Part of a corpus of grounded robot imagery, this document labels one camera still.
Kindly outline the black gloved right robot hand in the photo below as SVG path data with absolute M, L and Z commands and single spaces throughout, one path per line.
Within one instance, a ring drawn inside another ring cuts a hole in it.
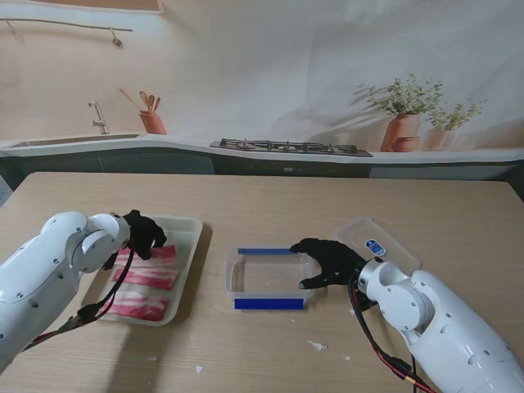
M 305 290 L 347 285 L 354 276 L 359 276 L 367 264 L 364 258 L 347 245 L 333 240 L 305 238 L 291 246 L 290 251 L 307 254 L 320 266 L 319 275 L 299 283 L 299 288 Z

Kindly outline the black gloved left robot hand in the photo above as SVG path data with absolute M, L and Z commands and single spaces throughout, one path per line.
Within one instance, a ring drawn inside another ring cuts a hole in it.
M 149 260 L 151 249 L 162 247 L 167 241 L 164 230 L 153 219 L 142 216 L 139 210 L 131 210 L 124 219 L 130 228 L 128 248 L 142 260 Z

